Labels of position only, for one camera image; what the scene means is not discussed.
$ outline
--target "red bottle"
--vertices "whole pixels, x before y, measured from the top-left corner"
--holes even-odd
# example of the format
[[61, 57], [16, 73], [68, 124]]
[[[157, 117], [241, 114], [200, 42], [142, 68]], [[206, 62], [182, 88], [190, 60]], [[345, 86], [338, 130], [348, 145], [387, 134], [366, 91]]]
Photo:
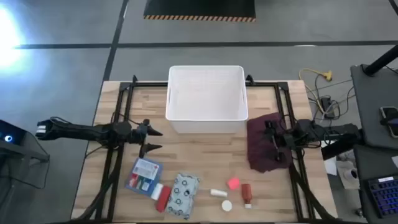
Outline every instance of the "red bottle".
[[244, 200], [244, 207], [251, 208], [251, 186], [250, 184], [242, 184], [242, 198]]

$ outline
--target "maroon cloth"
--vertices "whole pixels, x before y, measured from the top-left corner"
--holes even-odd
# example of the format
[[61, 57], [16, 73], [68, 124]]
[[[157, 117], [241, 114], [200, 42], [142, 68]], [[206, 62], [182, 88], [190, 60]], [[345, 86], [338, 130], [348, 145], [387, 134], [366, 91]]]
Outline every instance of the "maroon cloth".
[[265, 121], [276, 121], [277, 132], [282, 133], [286, 129], [285, 123], [280, 121], [279, 113], [260, 116], [247, 121], [248, 129], [248, 160], [250, 168], [259, 172], [271, 171], [278, 168], [288, 168], [292, 163], [292, 151], [286, 147], [280, 147], [284, 154], [281, 162], [276, 161], [277, 150], [271, 139], [264, 134]]

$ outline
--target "keyboard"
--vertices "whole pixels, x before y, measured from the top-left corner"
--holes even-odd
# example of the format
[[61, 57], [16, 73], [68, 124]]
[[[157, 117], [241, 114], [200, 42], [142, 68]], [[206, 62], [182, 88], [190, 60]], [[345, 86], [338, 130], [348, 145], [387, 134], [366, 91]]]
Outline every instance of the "keyboard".
[[398, 175], [368, 180], [368, 187], [379, 218], [398, 215]]

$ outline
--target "wooden tabletop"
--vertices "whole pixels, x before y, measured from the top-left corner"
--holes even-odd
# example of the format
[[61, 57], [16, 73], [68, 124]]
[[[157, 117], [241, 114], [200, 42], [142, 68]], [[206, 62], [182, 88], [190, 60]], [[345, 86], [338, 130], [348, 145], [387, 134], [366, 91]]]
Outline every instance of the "wooden tabletop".
[[[312, 114], [304, 82], [287, 82], [295, 117], [311, 119]], [[120, 82], [104, 82], [95, 124], [109, 123], [116, 106], [119, 84]], [[161, 144], [163, 147], [146, 155], [147, 158], [164, 165], [160, 180], [162, 184], [172, 187], [174, 178], [179, 172], [191, 173], [201, 178], [189, 222], [297, 221], [287, 169], [273, 170], [264, 174], [251, 170], [246, 157], [245, 129], [236, 134], [177, 134], [165, 119], [166, 94], [165, 87], [135, 88], [130, 118], [137, 122], [149, 118], [152, 127], [164, 134], [161, 137], [149, 136], [147, 138], [147, 142]], [[247, 94], [249, 118], [278, 111], [273, 88], [248, 87]], [[89, 143], [88, 152], [98, 146], [96, 142]], [[186, 222], [173, 215], [159, 213], [154, 207], [154, 200], [124, 188], [125, 180], [138, 153], [138, 145], [126, 144], [114, 222]], [[72, 218], [79, 216], [98, 193], [105, 158], [106, 150], [100, 149], [85, 160]], [[312, 192], [326, 210], [337, 217], [320, 149], [306, 149], [304, 160]], [[228, 190], [226, 181], [231, 177], [238, 177], [242, 184], [251, 184], [252, 209], [244, 208], [240, 189]], [[231, 212], [222, 211], [221, 203], [224, 199], [210, 196], [210, 189], [228, 192], [228, 200], [233, 203]], [[307, 217], [302, 195], [303, 210]], [[108, 201], [109, 194], [105, 201], [104, 211], [108, 210], [106, 207]]]

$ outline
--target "yellow and black striped edge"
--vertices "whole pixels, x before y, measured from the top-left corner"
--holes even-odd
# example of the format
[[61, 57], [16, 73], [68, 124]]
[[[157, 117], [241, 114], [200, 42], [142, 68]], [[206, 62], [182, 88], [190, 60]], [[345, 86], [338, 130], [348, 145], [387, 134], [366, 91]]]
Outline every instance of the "yellow and black striped edge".
[[189, 21], [224, 21], [224, 22], [255, 22], [253, 17], [234, 17], [234, 16], [165, 16], [165, 15], [146, 15], [144, 19], [151, 20], [189, 20]]

